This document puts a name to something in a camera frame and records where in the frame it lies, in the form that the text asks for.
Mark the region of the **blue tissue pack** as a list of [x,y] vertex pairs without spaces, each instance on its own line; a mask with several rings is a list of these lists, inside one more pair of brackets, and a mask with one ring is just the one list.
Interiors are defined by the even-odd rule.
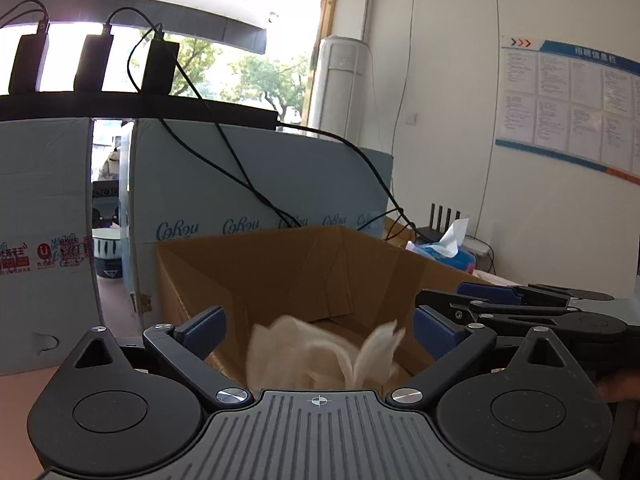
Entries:
[[445,266],[472,274],[476,268],[476,257],[463,247],[468,224],[468,219],[454,220],[446,232],[420,228],[418,240],[415,243],[408,240],[406,249]]

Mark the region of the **black wifi router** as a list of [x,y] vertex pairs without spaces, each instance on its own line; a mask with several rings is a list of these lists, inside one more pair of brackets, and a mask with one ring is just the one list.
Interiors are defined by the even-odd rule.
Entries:
[[461,211],[431,203],[427,226],[419,226],[416,234],[421,243],[436,243],[447,232],[454,220],[461,218]]

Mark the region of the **striped ceramic bowl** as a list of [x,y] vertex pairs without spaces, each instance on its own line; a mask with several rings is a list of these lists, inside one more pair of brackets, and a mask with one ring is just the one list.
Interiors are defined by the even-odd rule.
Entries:
[[101,278],[122,278],[122,240],[119,228],[92,230],[93,258],[96,274]]

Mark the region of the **open brown cardboard box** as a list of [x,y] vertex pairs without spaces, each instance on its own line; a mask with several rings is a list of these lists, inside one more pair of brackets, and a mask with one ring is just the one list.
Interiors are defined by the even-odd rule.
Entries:
[[472,275],[338,226],[185,238],[156,246],[158,296],[165,323],[180,325],[221,307],[226,336],[206,363],[245,384],[250,333],[282,315],[360,344],[394,322],[405,330],[395,352],[401,382],[433,357],[410,333],[423,289],[455,292]]

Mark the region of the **large light blue carton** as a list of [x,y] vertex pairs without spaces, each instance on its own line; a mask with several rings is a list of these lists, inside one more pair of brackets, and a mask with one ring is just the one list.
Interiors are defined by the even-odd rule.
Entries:
[[1,126],[1,371],[61,364],[102,322],[89,118]]

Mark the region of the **white floor air conditioner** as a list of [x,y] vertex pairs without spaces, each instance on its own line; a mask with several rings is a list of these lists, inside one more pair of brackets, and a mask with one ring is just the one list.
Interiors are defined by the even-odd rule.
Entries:
[[320,42],[307,126],[359,142],[369,47],[361,40],[329,36]]

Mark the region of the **black charger device right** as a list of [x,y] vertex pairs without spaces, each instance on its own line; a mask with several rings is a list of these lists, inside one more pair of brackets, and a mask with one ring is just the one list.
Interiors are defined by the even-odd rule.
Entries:
[[162,34],[155,34],[151,40],[141,91],[154,96],[168,96],[177,66],[180,44],[164,39]]

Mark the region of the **black charger device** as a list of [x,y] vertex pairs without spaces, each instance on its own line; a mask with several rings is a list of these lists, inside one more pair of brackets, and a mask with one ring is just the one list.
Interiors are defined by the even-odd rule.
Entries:
[[99,35],[86,36],[74,78],[75,91],[100,92],[102,90],[113,40],[114,35],[110,24],[104,24]]
[[168,96],[177,66],[180,44],[164,39],[162,34],[155,34],[151,40],[141,91],[154,96]]
[[21,36],[18,42],[9,80],[9,94],[20,96],[38,92],[49,45],[49,21],[37,24],[33,34]]

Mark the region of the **black charger device middle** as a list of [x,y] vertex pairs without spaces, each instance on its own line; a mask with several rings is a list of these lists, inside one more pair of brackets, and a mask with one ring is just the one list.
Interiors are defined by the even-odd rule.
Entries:
[[99,35],[86,36],[74,78],[75,91],[100,92],[102,90],[113,40],[114,35],[110,24],[104,24]]

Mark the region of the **black charger device left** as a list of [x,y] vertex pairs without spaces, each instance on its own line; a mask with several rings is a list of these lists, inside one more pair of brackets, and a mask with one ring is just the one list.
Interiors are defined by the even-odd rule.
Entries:
[[18,42],[9,80],[9,94],[20,96],[38,92],[49,45],[49,21],[37,24],[33,34],[21,36]]

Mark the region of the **blue wall notice board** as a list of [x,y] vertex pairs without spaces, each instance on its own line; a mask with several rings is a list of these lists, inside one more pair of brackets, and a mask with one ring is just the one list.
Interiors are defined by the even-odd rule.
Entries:
[[639,63],[504,36],[495,144],[639,182]]

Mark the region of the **black shelf rail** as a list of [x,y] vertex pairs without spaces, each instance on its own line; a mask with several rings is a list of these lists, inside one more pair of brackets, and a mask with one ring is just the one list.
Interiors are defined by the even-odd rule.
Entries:
[[130,92],[35,92],[2,96],[4,122],[47,118],[163,118],[273,130],[278,114],[235,103]]

